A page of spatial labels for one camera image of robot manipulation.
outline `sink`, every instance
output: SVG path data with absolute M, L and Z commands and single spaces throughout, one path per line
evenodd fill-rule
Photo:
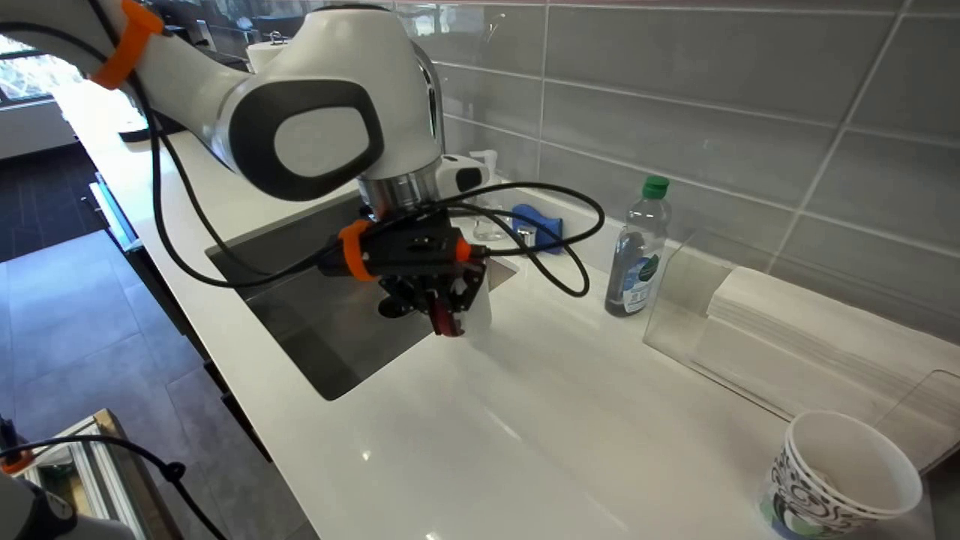
M 359 216 L 359 204 L 356 196 L 348 196 L 242 234 L 228 246 L 246 264 L 276 272 L 326 246 L 341 224 Z M 236 267 L 223 248 L 206 248 L 206 259 L 231 283 L 255 278 L 255 272 Z M 490 289 L 509 278 L 509 272 L 505 264 L 490 264 Z M 401 318 L 379 315 L 385 290 L 376 283 L 362 285 L 319 270 L 302 270 L 261 289 L 236 289 L 236 295 L 306 381 L 330 403 L 431 334 L 429 318 L 419 313 Z

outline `backsplash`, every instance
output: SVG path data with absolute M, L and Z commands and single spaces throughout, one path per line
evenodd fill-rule
M 393 4 L 443 75 L 449 149 L 960 343 L 958 0 Z

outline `water bottle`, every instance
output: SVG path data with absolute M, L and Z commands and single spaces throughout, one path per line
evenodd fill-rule
M 643 313 L 655 298 L 655 276 L 668 224 L 666 188 L 666 176 L 649 176 L 618 236 L 607 285 L 607 313 L 618 318 Z

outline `white countertop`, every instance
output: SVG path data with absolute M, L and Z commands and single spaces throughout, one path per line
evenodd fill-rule
M 234 290 L 161 251 L 150 155 L 114 134 L 116 109 L 90 87 L 58 100 L 322 537 L 773 537 L 756 495 L 783 419 L 649 349 L 643 318 L 610 318 L 603 272 L 570 300 L 517 264 L 490 334 L 429 335 L 326 403 Z M 255 192 L 191 134 L 175 144 L 223 236 L 308 206 Z M 218 276 L 172 167 L 165 179 L 177 246 Z

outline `dark floor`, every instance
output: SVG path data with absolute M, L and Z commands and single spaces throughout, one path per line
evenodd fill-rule
M 100 229 L 87 183 L 93 161 L 75 147 L 0 161 L 0 260 Z
M 49 438 L 97 408 L 190 465 L 187 486 L 228 531 L 316 537 L 289 486 L 223 408 L 198 352 L 104 234 L 0 264 L 0 413 Z M 206 537 L 172 490 L 184 537 Z

